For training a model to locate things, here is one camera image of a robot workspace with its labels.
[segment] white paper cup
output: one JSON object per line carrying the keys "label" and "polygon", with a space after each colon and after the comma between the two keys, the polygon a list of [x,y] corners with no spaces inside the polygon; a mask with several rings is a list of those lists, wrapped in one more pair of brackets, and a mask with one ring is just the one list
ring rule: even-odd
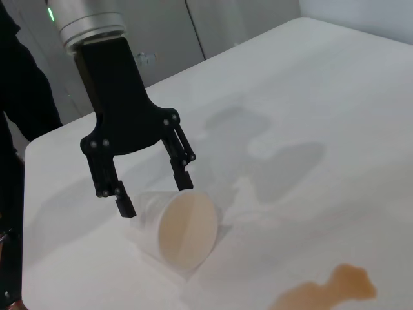
{"label": "white paper cup", "polygon": [[137,216],[130,224],[132,237],[144,252],[178,271],[202,263],[218,232],[214,203],[193,189],[140,194]]}

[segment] white table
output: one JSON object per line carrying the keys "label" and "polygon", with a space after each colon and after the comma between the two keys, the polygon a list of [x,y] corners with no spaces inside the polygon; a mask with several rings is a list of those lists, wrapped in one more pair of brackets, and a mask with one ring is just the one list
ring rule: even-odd
{"label": "white table", "polygon": [[[178,109],[220,241],[184,283],[125,238],[95,197],[79,119],[26,151],[23,301],[30,310],[266,310],[335,266],[367,270],[375,300],[413,303],[413,47],[296,19],[148,88]],[[161,144],[116,159],[131,196],[174,190]]]}

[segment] gray wall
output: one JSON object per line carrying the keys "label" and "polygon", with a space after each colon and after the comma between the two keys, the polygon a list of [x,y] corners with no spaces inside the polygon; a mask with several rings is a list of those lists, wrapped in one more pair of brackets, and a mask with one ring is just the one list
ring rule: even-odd
{"label": "gray wall", "polygon": [[413,44],[412,0],[300,0],[303,16]]}
{"label": "gray wall", "polygon": [[187,0],[206,58],[300,17],[299,0]]}
{"label": "gray wall", "polygon": [[157,53],[158,62],[139,68],[146,86],[202,61],[184,0],[117,0],[133,53]]}

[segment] metal cylinder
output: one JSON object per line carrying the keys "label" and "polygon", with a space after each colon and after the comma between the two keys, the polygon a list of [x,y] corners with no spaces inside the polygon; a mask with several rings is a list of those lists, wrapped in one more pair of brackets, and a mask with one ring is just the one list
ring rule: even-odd
{"label": "metal cylinder", "polygon": [[63,46],[76,46],[93,39],[119,36],[126,32],[116,0],[48,0]]}

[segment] spilled liquid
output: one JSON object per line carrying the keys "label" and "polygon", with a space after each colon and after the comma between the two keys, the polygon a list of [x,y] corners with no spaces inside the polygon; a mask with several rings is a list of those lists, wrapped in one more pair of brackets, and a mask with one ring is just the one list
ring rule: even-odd
{"label": "spilled liquid", "polygon": [[330,310],[346,301],[368,300],[376,295],[366,270],[339,265],[326,284],[308,282],[293,288],[282,294],[270,310]]}

